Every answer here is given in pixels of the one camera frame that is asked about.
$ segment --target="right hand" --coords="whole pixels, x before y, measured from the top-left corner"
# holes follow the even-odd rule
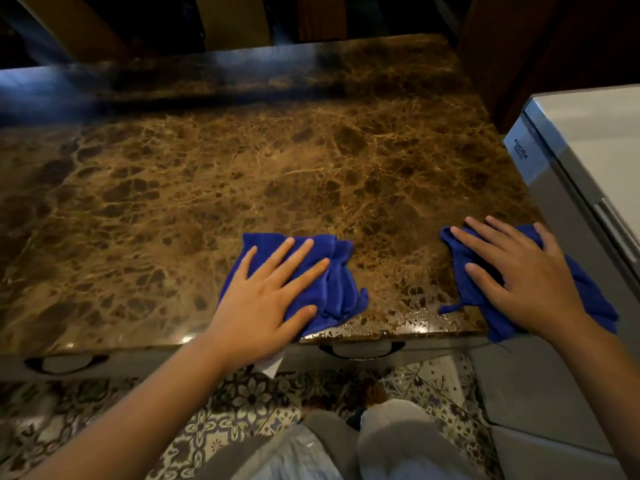
[[[544,250],[494,217],[486,218],[489,225],[472,217],[465,222],[486,241],[457,227],[452,227],[451,233],[500,272],[504,287],[476,264],[468,263],[465,270],[509,320],[547,340],[561,330],[576,330],[584,320],[590,320],[564,254],[556,238],[542,224],[535,223],[534,228]]]

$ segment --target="brown marble surface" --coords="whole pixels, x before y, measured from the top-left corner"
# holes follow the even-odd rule
[[[310,340],[484,333],[438,233],[539,218],[453,51],[419,35],[0,72],[0,355],[176,346],[243,232],[334,233],[368,311]]]

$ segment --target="left hand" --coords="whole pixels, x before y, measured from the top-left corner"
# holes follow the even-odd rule
[[[247,278],[249,264],[257,248],[254,246],[249,250],[229,284],[211,325],[204,332],[213,342],[212,346],[219,350],[227,372],[235,371],[281,350],[316,316],[316,307],[310,305],[301,308],[289,320],[283,322],[284,314],[291,302],[329,266],[329,259],[325,258],[306,273],[287,283],[314,242],[313,239],[306,240],[283,263],[284,256],[293,244],[293,238],[287,238],[271,257]]]

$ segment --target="refrigerator door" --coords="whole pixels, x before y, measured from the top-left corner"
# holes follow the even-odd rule
[[[526,114],[521,115],[505,145],[564,252],[580,263],[616,307],[618,334],[640,363],[636,275],[556,159],[550,149],[553,144],[547,144],[536,128]],[[544,341],[522,337],[470,355],[492,423],[611,453],[571,374]]]
[[[610,456],[527,435],[491,429],[506,480],[623,480],[627,476]]]

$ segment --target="blue cloth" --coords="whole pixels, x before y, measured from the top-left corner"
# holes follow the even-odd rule
[[[451,249],[453,256],[453,273],[460,293],[460,301],[454,305],[441,306],[440,313],[453,312],[459,310],[464,305],[478,306],[489,325],[487,337],[492,342],[501,342],[515,337],[519,333],[526,333],[525,330],[510,322],[506,316],[489,303],[489,300],[465,271],[465,265],[468,262],[472,262],[482,266],[496,282],[503,285],[504,281],[500,272],[457,240],[450,229],[450,227],[445,227],[441,231],[440,237]],[[533,226],[520,226],[517,227],[517,229],[542,248],[542,240]],[[466,228],[465,231],[471,235],[480,237],[472,229]],[[619,318],[615,308],[607,301],[597,284],[584,272],[576,261],[569,256],[565,256],[564,258],[566,259],[567,265],[569,265],[569,270],[571,270],[573,281],[575,282],[576,288],[578,288],[578,293],[580,293],[580,299],[582,300],[585,311],[605,330],[615,333],[616,321]]]
[[[249,249],[254,246],[258,248],[249,266],[249,276],[251,276],[256,269],[267,261],[268,257],[278,249],[285,239],[286,236],[278,233],[245,233],[242,252],[231,269],[224,286],[222,286],[220,300],[227,292],[229,283],[238,266],[240,266],[240,261]],[[296,241],[285,259],[307,239],[306,237],[295,237]],[[300,337],[341,325],[348,319],[362,313],[369,305],[367,290],[363,288],[358,292],[353,275],[347,268],[347,263],[353,251],[352,243],[341,241],[336,236],[329,234],[317,235],[313,237],[313,240],[314,246],[289,281],[295,280],[324,258],[329,258],[330,263],[324,274],[293,300],[284,315],[284,320],[286,321],[304,306],[315,305],[317,307],[316,317],[300,333]]]

